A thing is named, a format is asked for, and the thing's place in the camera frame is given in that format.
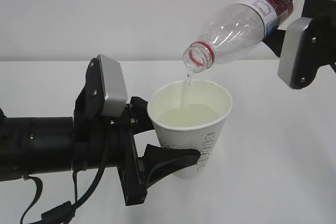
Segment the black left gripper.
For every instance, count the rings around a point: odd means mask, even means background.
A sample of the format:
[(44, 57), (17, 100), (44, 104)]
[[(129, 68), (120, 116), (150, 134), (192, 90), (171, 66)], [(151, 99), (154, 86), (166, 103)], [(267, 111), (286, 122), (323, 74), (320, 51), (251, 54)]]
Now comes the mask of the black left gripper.
[(118, 118), (97, 116), (89, 119), (85, 111), (85, 90), (78, 95), (74, 110), (75, 172), (97, 168), (87, 191), (75, 200), (83, 205), (97, 188), (107, 167), (116, 167), (127, 206), (144, 203), (147, 188), (166, 176), (195, 165), (201, 154), (195, 149), (172, 149), (148, 144), (138, 157), (134, 136), (154, 130), (148, 115), (148, 101), (132, 97)]

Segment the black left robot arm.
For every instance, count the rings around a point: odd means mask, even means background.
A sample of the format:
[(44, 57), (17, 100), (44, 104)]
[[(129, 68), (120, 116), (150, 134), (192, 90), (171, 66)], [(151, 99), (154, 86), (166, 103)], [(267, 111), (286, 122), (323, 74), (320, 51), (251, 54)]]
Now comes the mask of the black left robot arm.
[(200, 152), (147, 145), (138, 156), (134, 137), (153, 130), (147, 102), (133, 97), (118, 118), (87, 117), (88, 100), (80, 94), (73, 117), (7, 118), (1, 116), (1, 180), (30, 174), (116, 167), (127, 206), (142, 204), (159, 180), (195, 165)]

